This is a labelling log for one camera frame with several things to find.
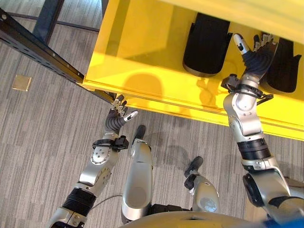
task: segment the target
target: gray carpet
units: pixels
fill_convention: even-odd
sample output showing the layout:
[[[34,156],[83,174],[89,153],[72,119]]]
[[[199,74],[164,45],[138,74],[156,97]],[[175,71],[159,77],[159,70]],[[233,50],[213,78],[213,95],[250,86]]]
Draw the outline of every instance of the gray carpet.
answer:
[[[95,32],[57,25],[50,46],[85,73],[96,38]],[[102,136],[109,104],[3,43],[0,56],[0,226],[44,227],[77,182],[92,142]],[[16,74],[33,77],[28,92],[11,89]],[[130,139],[139,124],[147,126],[145,139],[152,147],[153,203],[191,207],[183,171],[200,155],[205,160],[200,172],[218,189],[221,212],[244,216],[245,172],[227,127],[140,110],[121,134]],[[284,175],[304,181],[304,142],[269,135],[266,140]],[[129,164],[122,151],[96,202],[123,192]],[[120,205],[121,198],[113,198],[98,206],[85,227],[120,226]]]

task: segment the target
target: black foot pedal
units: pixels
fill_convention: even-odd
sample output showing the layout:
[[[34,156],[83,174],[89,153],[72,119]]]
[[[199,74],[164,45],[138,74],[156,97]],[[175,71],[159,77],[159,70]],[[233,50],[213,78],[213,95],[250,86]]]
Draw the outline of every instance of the black foot pedal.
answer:
[[[191,25],[184,53],[185,70],[200,77],[221,71],[232,33],[230,22],[198,13]]]
[[[261,86],[271,93],[295,91],[301,55],[294,56],[294,43],[280,38],[270,68],[261,81]]]

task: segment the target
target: metal frame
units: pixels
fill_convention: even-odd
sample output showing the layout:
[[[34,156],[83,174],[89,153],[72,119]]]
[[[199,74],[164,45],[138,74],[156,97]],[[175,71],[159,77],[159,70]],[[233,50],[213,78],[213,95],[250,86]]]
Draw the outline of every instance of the metal frame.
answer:
[[[33,35],[40,41],[49,44],[54,27],[59,17],[64,0],[45,0],[38,20],[33,30]]]
[[[0,8],[0,39],[8,46],[26,55],[72,83],[82,83],[84,75],[66,62],[44,42],[19,24],[13,17]],[[116,94],[105,91],[90,91],[108,103],[112,103]]]

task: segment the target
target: robot forearm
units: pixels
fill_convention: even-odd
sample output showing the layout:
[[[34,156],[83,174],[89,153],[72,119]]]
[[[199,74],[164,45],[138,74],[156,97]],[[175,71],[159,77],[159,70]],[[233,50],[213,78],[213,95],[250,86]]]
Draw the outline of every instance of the robot forearm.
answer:
[[[62,207],[58,208],[48,223],[48,228],[82,228],[87,215],[101,194],[111,176],[111,170],[118,161],[118,153],[127,149],[125,136],[118,137],[120,128],[138,114],[134,111],[126,116],[126,108],[119,96],[113,103],[105,122],[105,134],[93,144],[94,151],[79,177],[72,192]]]
[[[242,165],[249,172],[243,177],[249,200],[283,223],[303,215],[304,200],[290,197],[289,187],[265,142],[256,112],[257,97],[262,94],[258,80],[248,73],[240,81],[235,76],[224,79],[222,86],[230,90],[224,108],[242,155]]]

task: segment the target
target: yellow table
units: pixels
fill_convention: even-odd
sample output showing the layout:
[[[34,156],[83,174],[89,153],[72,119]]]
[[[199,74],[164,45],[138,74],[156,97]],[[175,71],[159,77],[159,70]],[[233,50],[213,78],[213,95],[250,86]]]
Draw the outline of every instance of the yellow table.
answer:
[[[182,6],[197,7],[204,12],[206,0],[166,0]],[[223,2],[205,10],[208,14],[230,21],[238,21],[240,8],[230,9],[230,17],[224,9],[235,0],[219,0]],[[261,0],[246,1],[261,4]],[[303,6],[302,1],[282,0],[290,6],[296,3]],[[252,21],[242,18],[247,15],[242,8],[240,21],[251,25]],[[294,14],[304,9],[296,8]],[[228,125],[228,118],[223,109],[223,100],[228,92],[220,87],[223,78],[231,73],[241,76],[245,67],[233,41],[230,42],[224,66],[219,74],[211,78],[201,78],[186,72],[182,66],[183,53],[187,42],[190,25],[197,12],[158,0],[111,0],[97,38],[89,70],[83,86],[124,94],[130,107],[171,114],[195,120]],[[296,15],[283,20],[282,26],[276,30],[267,30],[267,23],[256,24],[255,28],[285,35],[300,43],[294,43],[294,54],[304,55],[304,19]],[[241,33],[249,45],[253,46],[252,37],[259,30],[231,22],[230,32]],[[265,133],[304,140],[304,78],[303,59],[300,60],[298,84],[294,93],[277,94],[275,98],[257,107],[257,113],[263,124]]]

